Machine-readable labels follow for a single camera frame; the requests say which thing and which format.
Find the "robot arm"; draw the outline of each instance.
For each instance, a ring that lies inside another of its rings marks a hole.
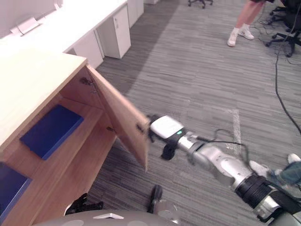
[[[150,137],[166,143],[163,159],[172,159],[176,149],[184,151],[190,163],[211,172],[250,205],[260,221],[266,223],[274,219],[271,226],[301,226],[301,207],[297,201],[258,176],[244,161],[225,154],[212,144],[199,141],[198,136],[171,117],[152,116]]]

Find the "office chair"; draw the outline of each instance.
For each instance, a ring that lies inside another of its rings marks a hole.
[[[200,1],[203,3],[203,8],[206,7],[206,3],[205,0],[188,0],[188,6],[190,7],[192,3],[196,2],[196,1]],[[213,0],[207,0],[210,1],[210,6],[213,4]]]
[[[285,25],[289,28],[289,31],[291,32],[291,34],[295,34],[294,36],[288,36],[286,39],[286,34],[281,34],[281,33],[277,33],[275,35],[272,36],[272,39],[270,42],[266,43],[266,47],[270,47],[271,44],[273,42],[283,42],[286,41],[289,43],[290,47],[291,47],[291,52],[288,53],[286,56],[287,57],[291,57],[295,51],[295,45],[301,46],[301,41],[300,41],[300,33],[301,33],[301,14],[299,13],[299,15],[297,16],[297,20],[296,20],[296,25],[294,30],[292,31],[293,28],[293,24],[296,18],[296,14],[294,13],[288,13],[285,16]]]
[[[272,10],[269,14],[272,16],[275,12],[285,12],[286,11],[286,0],[281,0],[282,4],[285,7],[277,6],[274,10]]]
[[[272,23],[276,22],[276,21],[284,21],[284,18],[285,16],[283,15],[275,15],[274,13],[275,12],[286,12],[288,9],[287,9],[287,0],[281,0],[282,4],[285,6],[285,7],[276,7],[273,11],[271,11],[269,14],[271,16],[273,16],[271,18],[271,20],[268,22],[268,25],[271,25]]]

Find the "open cabinet door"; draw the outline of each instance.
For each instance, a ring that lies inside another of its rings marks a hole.
[[[149,120],[94,68],[87,65],[113,129],[123,145],[147,169]]]

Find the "person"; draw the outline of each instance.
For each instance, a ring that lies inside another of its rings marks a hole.
[[[250,32],[250,24],[254,21],[256,16],[261,11],[265,0],[247,0],[243,10],[238,16],[236,25],[228,39],[228,46],[234,47],[237,36],[243,36],[248,40],[253,40],[254,36]]]
[[[255,161],[250,161],[250,167],[259,176],[286,188],[287,186],[301,186],[301,158],[296,154],[289,154],[288,165],[284,169],[272,170]]]

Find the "blue folder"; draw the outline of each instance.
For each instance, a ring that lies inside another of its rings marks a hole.
[[[0,162],[0,225],[30,182],[31,179]]]
[[[57,105],[20,140],[39,157],[46,160],[83,120],[80,115]]]

